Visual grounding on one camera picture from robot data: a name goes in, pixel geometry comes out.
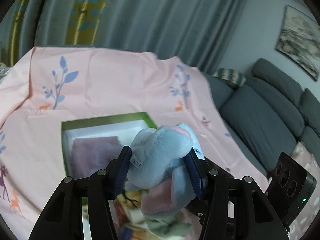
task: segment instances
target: striped pillow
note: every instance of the striped pillow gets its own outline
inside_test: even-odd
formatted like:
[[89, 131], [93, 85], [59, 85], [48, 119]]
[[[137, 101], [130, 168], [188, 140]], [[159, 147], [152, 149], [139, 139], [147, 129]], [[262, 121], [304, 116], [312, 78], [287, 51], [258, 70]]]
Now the striped pillow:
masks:
[[212, 76], [226, 80], [229, 83], [238, 87], [242, 87], [244, 83], [247, 81], [247, 78], [243, 74], [228, 68], [220, 68], [216, 72], [214, 72]]

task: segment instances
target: silver screw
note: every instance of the silver screw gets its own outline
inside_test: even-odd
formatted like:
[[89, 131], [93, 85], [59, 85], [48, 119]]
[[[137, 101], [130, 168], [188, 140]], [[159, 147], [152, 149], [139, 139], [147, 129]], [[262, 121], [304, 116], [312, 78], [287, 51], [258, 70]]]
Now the silver screw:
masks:
[[103, 176], [107, 173], [107, 171], [105, 169], [102, 170], [98, 170], [98, 175]]
[[217, 170], [209, 170], [209, 173], [213, 176], [217, 176], [219, 174]]
[[251, 177], [249, 177], [249, 176], [245, 176], [245, 177], [244, 177], [244, 180], [245, 180], [246, 182], [248, 182], [248, 183], [253, 182], [253, 179], [252, 179]]
[[65, 177], [64, 179], [63, 179], [63, 181], [65, 182], [65, 183], [69, 183], [70, 181], [72, 181], [72, 178], [71, 177]]

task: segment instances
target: open box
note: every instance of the open box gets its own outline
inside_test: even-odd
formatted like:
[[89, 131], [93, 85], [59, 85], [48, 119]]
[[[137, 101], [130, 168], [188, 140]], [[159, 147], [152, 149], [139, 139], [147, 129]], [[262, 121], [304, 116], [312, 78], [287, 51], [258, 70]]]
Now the open box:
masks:
[[62, 122], [61, 144], [66, 176], [73, 176], [71, 160], [75, 139], [117, 136], [121, 145], [130, 146], [137, 133], [148, 127], [157, 128], [145, 112]]

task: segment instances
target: plush toy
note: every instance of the plush toy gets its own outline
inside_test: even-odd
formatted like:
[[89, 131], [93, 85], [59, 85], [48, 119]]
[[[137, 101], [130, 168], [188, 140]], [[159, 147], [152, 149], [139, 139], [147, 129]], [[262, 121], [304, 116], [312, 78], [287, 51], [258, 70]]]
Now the plush toy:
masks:
[[172, 216], [196, 197], [182, 159], [192, 147], [198, 158], [204, 159], [196, 135], [183, 123], [137, 134], [131, 144], [125, 190], [150, 189], [141, 201], [144, 216]]

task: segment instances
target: camera lens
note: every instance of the camera lens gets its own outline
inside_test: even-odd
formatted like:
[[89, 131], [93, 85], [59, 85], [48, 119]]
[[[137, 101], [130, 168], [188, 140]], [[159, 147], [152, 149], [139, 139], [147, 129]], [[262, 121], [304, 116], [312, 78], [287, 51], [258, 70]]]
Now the camera lens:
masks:
[[279, 163], [276, 167], [276, 175], [278, 176], [280, 174], [280, 171], [281, 171], [281, 168], [282, 168], [282, 164]]
[[288, 189], [287, 189], [287, 196], [292, 197], [293, 194], [296, 192], [297, 189], [297, 182], [295, 180], [291, 181]]
[[280, 186], [281, 187], [284, 187], [288, 180], [289, 180], [289, 177], [290, 177], [290, 172], [288, 169], [285, 169], [283, 172], [282, 172], [282, 175], [281, 175], [281, 178], [280, 178]]

